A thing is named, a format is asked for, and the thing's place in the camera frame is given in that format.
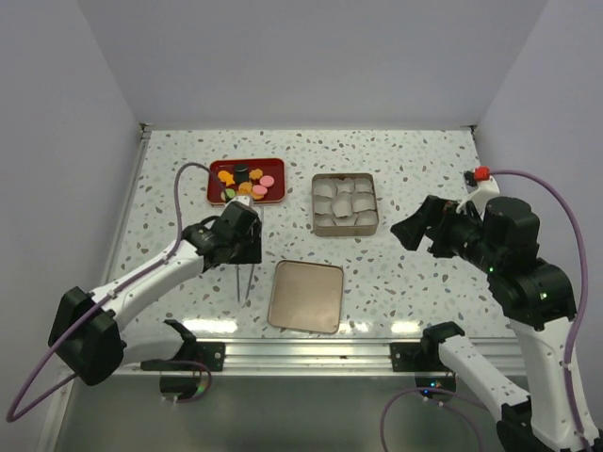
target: red button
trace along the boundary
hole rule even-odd
[[[474,173],[475,182],[490,180],[490,169],[488,167],[478,167]]]

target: red container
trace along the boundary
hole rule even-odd
[[[285,197],[285,162],[280,158],[242,158],[239,160],[216,160],[213,162],[209,169],[218,174],[220,171],[228,171],[231,174],[235,174],[235,165],[243,163],[249,167],[249,171],[260,169],[264,172],[265,176],[272,176],[274,178],[274,185],[268,189],[268,193],[260,201],[256,201],[258,204],[270,204],[280,202]],[[234,191],[238,189],[238,185],[229,186]],[[224,201],[220,197],[221,189],[220,186],[214,181],[213,178],[209,178],[207,187],[207,200],[214,204],[224,204]]]

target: green round object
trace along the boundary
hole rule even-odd
[[[236,192],[232,188],[226,188],[226,196],[228,196],[228,198],[232,199],[236,196]],[[226,197],[224,196],[223,191],[220,193],[220,197],[222,198],[223,201],[226,201]]]

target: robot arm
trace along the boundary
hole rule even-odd
[[[540,221],[530,206],[500,197],[487,171],[479,176],[471,180],[465,175],[478,189],[463,202],[428,196],[391,231],[407,250],[416,250],[426,235],[434,257],[460,256],[487,275],[490,291],[517,335],[530,393],[501,375],[454,324],[426,329],[422,349],[428,359],[459,374],[482,400],[497,421],[506,450],[583,450],[563,379],[563,347],[576,315],[571,283],[558,267],[537,257]],[[584,439],[603,450],[575,357],[570,365]]]
[[[211,227],[205,227],[212,220]],[[129,340],[122,331],[179,283],[220,264],[259,262],[259,217],[248,197],[236,197],[221,216],[188,226],[181,239],[127,275],[90,293],[79,287],[67,292],[59,304],[49,346],[85,312],[103,302],[98,313],[57,349],[57,355],[87,385],[100,383],[127,363],[185,359],[194,347],[194,336],[174,320],[167,320],[148,337]]]

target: speckled table surface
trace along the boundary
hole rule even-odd
[[[140,266],[175,237],[173,176],[188,161],[209,165],[224,158],[282,158],[285,199],[264,209],[263,262],[250,297],[236,300],[236,270],[223,266],[174,288],[142,312],[128,334],[153,331],[175,318],[198,337],[417,338],[431,324],[454,320],[474,338],[512,336],[485,278],[459,259],[435,260],[406,251],[389,227],[412,213],[425,196],[460,199],[462,174],[478,163],[467,131],[158,131],[153,132],[139,176],[113,277]],[[371,172],[381,224],[362,238],[312,234],[311,179],[319,172]],[[181,184],[184,224],[216,215],[206,200],[207,175],[191,169]],[[268,309],[276,264],[328,263],[344,269],[344,297],[336,334],[272,327]],[[242,266],[241,291],[250,266]]]

